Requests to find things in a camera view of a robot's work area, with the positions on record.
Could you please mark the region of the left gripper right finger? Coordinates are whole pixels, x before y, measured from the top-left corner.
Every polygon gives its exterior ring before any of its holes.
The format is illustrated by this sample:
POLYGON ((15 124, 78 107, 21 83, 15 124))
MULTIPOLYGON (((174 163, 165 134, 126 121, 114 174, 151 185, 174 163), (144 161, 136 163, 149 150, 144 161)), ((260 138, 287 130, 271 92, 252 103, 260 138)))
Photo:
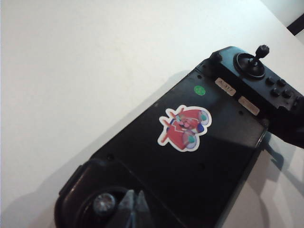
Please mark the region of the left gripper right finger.
POLYGON ((152 216, 143 190, 141 190, 136 197, 133 211, 134 228, 152 228, 152 216))

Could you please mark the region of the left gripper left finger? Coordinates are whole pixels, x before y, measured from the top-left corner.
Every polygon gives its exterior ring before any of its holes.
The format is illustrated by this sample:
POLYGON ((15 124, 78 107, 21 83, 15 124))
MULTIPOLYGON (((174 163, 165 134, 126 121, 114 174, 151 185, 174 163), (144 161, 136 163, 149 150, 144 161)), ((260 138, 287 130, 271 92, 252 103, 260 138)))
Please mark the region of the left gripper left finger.
POLYGON ((135 227, 135 193, 134 190, 128 190, 118 205, 118 228, 135 227))

